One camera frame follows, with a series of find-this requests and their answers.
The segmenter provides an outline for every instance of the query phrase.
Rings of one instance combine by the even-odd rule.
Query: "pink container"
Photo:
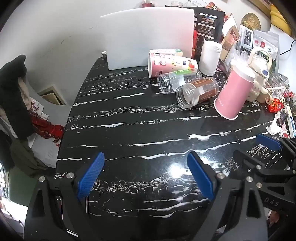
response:
[[[248,66],[234,66],[228,80],[214,100],[217,112],[228,120],[235,120],[255,79],[255,73]]]
[[[197,67],[196,60],[191,58],[164,55],[162,53],[149,53],[148,56],[149,78],[177,70],[197,69]]]

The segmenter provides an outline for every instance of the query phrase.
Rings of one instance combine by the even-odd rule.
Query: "black power cable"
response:
[[[287,53],[287,52],[291,51],[291,49],[292,49],[292,45],[293,45],[294,42],[296,42],[296,40],[293,40],[293,42],[291,43],[291,48],[290,48],[288,51],[283,52],[283,53],[281,53],[280,55],[282,55],[282,54],[284,54],[284,53]]]

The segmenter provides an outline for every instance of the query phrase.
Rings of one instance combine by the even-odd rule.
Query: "brown jar label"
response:
[[[201,80],[193,81],[190,84],[192,84],[196,88],[200,88],[203,85],[211,84],[213,82],[214,82],[214,79],[212,77],[206,77]],[[216,94],[217,94],[217,90],[216,90],[216,88],[214,88],[214,89],[210,90],[209,92],[206,92],[206,93],[200,95],[198,97],[198,103],[201,103],[208,98],[214,97]]]

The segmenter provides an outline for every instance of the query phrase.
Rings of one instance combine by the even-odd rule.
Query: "plastic jar label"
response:
[[[201,80],[197,80],[191,82],[190,84],[193,85],[195,88],[202,88],[202,86],[213,83],[213,79],[211,77],[206,77]],[[214,97],[217,94],[217,90],[214,88],[198,97],[198,103],[205,101],[208,98]]]
[[[190,74],[192,73],[192,69],[182,69],[182,70],[177,70],[174,72],[176,75],[183,75],[183,74]]]

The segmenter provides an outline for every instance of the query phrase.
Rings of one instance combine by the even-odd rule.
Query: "black cloth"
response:
[[[11,143],[11,138],[0,130],[0,163],[6,172],[15,166],[9,150]]]
[[[27,73],[26,55],[20,55],[0,69],[0,105],[18,138],[26,139],[34,128],[18,88],[18,78]]]

